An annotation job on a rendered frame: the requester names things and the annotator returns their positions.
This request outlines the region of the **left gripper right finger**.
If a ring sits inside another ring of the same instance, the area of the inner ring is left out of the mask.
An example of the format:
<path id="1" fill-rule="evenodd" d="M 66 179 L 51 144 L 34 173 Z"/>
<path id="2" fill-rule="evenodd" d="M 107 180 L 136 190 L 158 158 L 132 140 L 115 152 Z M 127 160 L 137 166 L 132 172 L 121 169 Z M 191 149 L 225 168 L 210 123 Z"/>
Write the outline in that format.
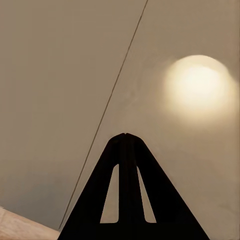
<path id="1" fill-rule="evenodd" d="M 133 240 L 210 240 L 145 142 L 125 134 Z M 139 168 L 156 223 L 145 220 Z"/>

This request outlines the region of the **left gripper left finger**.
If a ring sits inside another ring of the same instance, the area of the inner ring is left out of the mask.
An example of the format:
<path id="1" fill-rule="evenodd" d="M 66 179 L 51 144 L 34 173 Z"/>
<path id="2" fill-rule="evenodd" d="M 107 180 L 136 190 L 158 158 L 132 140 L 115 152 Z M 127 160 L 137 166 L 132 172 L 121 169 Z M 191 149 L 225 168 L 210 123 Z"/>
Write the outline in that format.
<path id="1" fill-rule="evenodd" d="M 113 168 L 117 164 L 118 222 L 100 223 Z M 125 133 L 107 143 L 58 240 L 133 240 Z"/>

